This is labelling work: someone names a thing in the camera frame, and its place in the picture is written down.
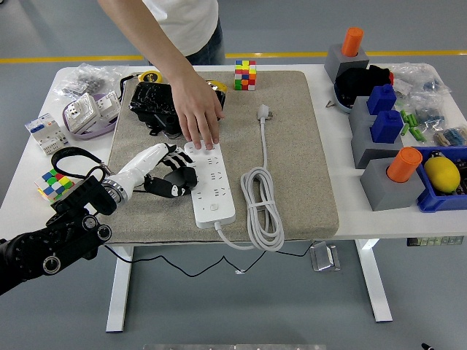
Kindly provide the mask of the person's right hand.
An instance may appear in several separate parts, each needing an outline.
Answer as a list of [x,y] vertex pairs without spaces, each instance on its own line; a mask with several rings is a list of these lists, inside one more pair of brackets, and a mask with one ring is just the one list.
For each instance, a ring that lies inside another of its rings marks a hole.
[[197,73],[170,81],[174,106],[186,141],[196,149],[212,150],[218,144],[218,120],[224,118],[216,92]]

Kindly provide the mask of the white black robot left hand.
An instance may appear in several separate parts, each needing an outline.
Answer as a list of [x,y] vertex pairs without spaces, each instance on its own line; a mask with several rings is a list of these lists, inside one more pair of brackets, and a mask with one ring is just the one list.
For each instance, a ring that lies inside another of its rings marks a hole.
[[[176,198],[190,193],[198,184],[196,171],[190,167],[193,160],[182,148],[167,143],[151,146],[138,153],[129,163],[106,181],[116,186],[123,200],[131,198],[134,188],[143,186],[148,193],[165,198]],[[150,172],[164,164],[171,172],[160,179]]]

